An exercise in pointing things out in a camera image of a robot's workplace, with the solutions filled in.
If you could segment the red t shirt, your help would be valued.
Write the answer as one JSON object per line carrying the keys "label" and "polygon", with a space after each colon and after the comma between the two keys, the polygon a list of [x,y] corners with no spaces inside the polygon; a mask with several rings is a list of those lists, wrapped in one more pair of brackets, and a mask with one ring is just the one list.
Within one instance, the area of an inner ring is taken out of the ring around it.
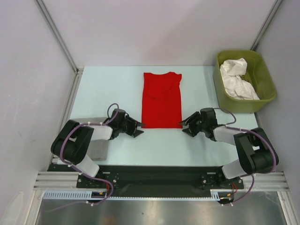
{"label": "red t shirt", "polygon": [[182,74],[145,72],[142,93],[143,128],[182,128]]}

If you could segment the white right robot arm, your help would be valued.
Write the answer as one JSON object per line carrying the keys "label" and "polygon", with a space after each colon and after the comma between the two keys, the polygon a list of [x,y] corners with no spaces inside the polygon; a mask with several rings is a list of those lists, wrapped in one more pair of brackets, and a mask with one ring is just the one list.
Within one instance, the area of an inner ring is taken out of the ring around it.
{"label": "white right robot arm", "polygon": [[218,124],[214,108],[203,108],[180,122],[182,130],[190,137],[202,132],[215,142],[223,142],[236,147],[238,159],[221,166],[213,183],[221,188],[229,187],[234,179],[256,173],[272,173],[279,163],[279,157],[274,150],[265,131],[261,127],[251,130],[232,127],[236,122]]}

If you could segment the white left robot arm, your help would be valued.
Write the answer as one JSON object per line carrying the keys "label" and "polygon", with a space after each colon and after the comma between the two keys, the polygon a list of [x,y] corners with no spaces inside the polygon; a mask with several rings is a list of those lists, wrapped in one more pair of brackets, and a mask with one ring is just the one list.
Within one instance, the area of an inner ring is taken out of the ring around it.
{"label": "white left robot arm", "polygon": [[143,126],[145,124],[118,108],[104,121],[99,121],[98,118],[84,118],[83,122],[68,120],[53,141],[51,152],[68,166],[74,166],[79,172],[86,174],[87,182],[97,188],[103,184],[104,178],[99,173],[100,167],[87,155],[90,143],[110,141],[123,133],[136,138],[143,133],[138,129]]}

